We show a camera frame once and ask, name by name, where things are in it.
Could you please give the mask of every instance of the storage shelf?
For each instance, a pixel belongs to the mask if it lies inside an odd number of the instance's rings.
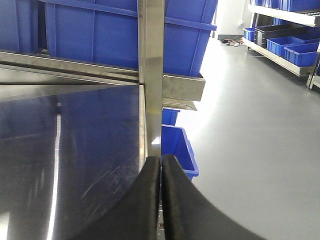
[[[291,12],[251,4],[249,4],[248,9],[253,13],[262,14],[277,19],[283,19],[293,23],[306,25],[309,27],[320,27],[320,16],[307,15],[320,12],[320,9],[319,11],[311,10],[303,12]]]
[[[271,61],[275,62],[276,64],[279,64],[280,66],[282,66],[283,68],[289,70],[290,72],[292,72],[293,74],[297,75],[297,76],[307,76],[309,75],[309,73],[312,72],[313,67],[312,66],[308,66],[308,67],[298,67],[296,65],[294,65],[293,63],[285,60],[284,58],[275,55],[274,53],[268,51],[267,49],[255,44],[252,41],[249,41],[245,38],[243,38],[243,43],[245,45],[247,45],[249,48],[255,50],[256,52],[262,54],[263,56],[265,56],[266,58],[270,59]]]

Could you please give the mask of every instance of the cable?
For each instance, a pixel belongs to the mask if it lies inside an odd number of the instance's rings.
[[[221,40],[223,45],[239,47],[242,44],[242,39],[239,38],[237,40],[234,39],[223,39]]]

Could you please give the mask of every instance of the epoxy floor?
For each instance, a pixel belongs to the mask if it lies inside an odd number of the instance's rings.
[[[320,240],[320,94],[245,46],[210,40],[198,111],[182,111],[196,187],[268,240]]]

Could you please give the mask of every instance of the blue plastic bin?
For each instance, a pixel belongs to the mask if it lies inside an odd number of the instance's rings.
[[[298,67],[309,67],[315,63],[318,43],[285,47],[284,58]]]
[[[138,68],[137,1],[107,1],[108,6],[77,0],[41,1],[46,2],[51,56]],[[203,16],[203,20],[209,18],[207,14]],[[164,72],[197,77],[210,33],[217,27],[172,17],[166,17],[165,22]]]
[[[164,108],[162,110],[162,124],[175,126],[178,113],[180,113],[178,109]]]
[[[279,8],[279,0],[263,0],[263,6],[270,9]]]
[[[320,9],[319,0],[280,0],[280,9],[289,12]]]
[[[0,49],[38,51],[37,0],[0,0]]]
[[[306,44],[319,43],[320,42],[320,31],[295,35],[294,37],[297,39],[303,40]]]
[[[41,1],[38,3],[38,46],[47,49],[45,3]]]
[[[165,16],[211,24],[218,0],[166,0]]]
[[[256,6],[262,6],[263,0],[250,0],[250,4],[256,5]]]
[[[267,49],[270,52],[281,57],[285,55],[285,52],[286,52],[285,47],[301,45],[305,43],[305,41],[293,36],[269,38],[266,41],[267,41]]]
[[[279,18],[273,18],[273,23],[272,25],[283,25],[283,24],[289,24],[289,21],[279,19]]]
[[[255,27],[246,28],[243,37],[251,42],[255,41]]]
[[[178,158],[184,172],[191,180],[199,176],[194,151],[182,127],[162,125],[161,148],[162,155],[173,154]]]

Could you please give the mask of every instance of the black curved rubber part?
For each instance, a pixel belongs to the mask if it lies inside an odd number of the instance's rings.
[[[124,197],[71,240],[156,240],[160,166],[159,157],[148,157]]]
[[[162,162],[166,240],[262,240],[214,207],[191,183],[174,155]]]

